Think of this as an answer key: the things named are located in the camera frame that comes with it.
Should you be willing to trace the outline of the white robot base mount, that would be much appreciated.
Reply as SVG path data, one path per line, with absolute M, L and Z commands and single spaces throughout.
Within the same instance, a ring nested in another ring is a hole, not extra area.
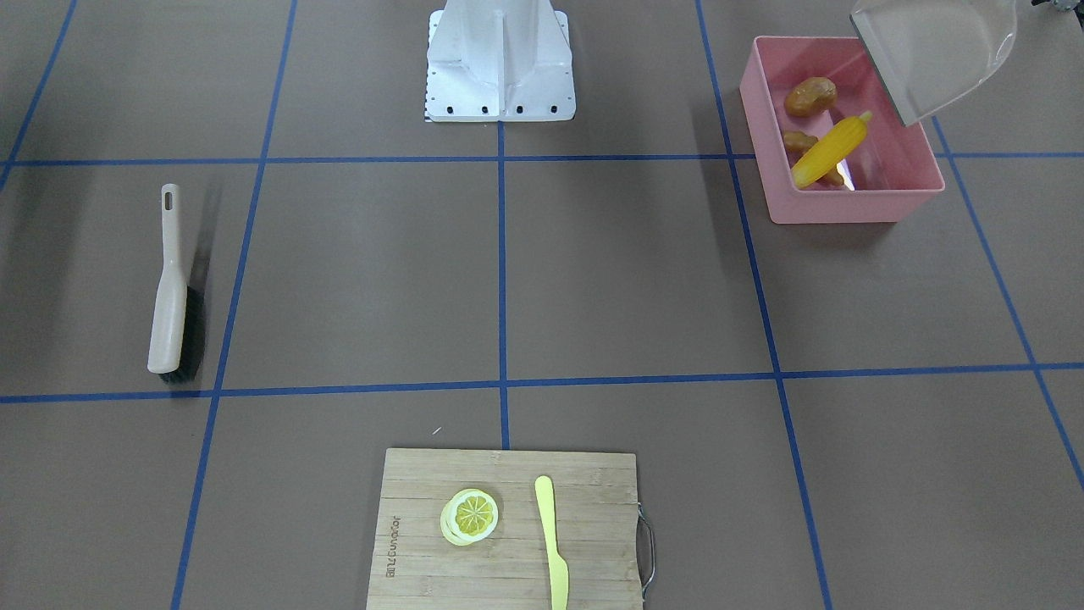
M 429 16 L 423 116 L 434 124 L 569 121 L 572 34 L 550 1 L 449 1 Z

